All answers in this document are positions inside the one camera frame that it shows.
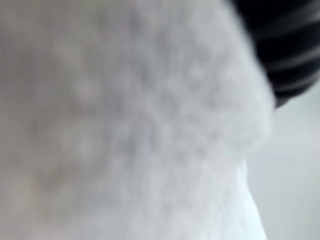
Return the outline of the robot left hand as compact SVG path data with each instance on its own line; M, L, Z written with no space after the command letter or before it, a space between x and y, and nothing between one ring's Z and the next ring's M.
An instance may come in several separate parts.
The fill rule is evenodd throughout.
M282 107L320 80L318 0L233 0Z

